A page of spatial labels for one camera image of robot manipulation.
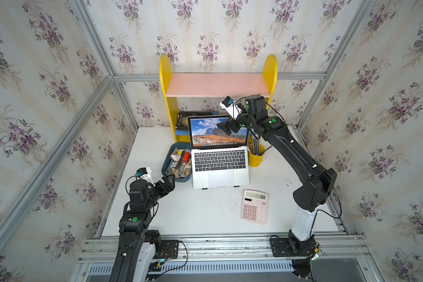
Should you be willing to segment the silver laptop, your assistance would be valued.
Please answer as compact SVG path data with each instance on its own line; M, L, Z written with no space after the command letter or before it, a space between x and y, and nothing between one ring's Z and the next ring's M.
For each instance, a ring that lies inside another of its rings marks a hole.
M247 135L226 135L219 123L228 115L189 117L193 188L250 184Z

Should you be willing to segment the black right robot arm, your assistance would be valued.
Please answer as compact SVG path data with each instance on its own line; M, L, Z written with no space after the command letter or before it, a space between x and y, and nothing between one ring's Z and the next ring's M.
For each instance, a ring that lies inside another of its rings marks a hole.
M262 95L251 95L237 101L227 96L220 106L230 115L227 121L218 125L227 135L247 128L275 148L296 172L302 186L293 192L297 211L289 231L288 246L295 255L314 248L313 227L318 212L334 189L336 171L316 162L298 144L279 114L269 115L271 106Z

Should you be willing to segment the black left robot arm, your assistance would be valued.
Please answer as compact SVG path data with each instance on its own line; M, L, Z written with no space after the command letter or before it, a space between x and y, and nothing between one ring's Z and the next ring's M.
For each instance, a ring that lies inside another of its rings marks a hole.
M134 176L129 202L119 222L119 241L111 282L144 282L155 253L161 249L159 231L149 230L159 199L175 189L175 177L151 183L148 175Z

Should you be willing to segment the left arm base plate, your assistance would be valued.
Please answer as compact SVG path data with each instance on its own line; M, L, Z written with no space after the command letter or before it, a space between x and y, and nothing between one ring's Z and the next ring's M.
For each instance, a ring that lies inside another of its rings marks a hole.
M153 255L153 260L176 259L179 253L179 240L162 240L161 243L144 242L140 249L135 252L138 259L148 258Z

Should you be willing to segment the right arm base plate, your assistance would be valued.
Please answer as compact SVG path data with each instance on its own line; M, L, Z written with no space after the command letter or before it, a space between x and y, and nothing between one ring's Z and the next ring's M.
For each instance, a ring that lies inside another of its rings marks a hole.
M273 235L269 238L269 244L274 257L305 257L312 258L318 252L319 243L314 235L304 242L295 237L279 237Z

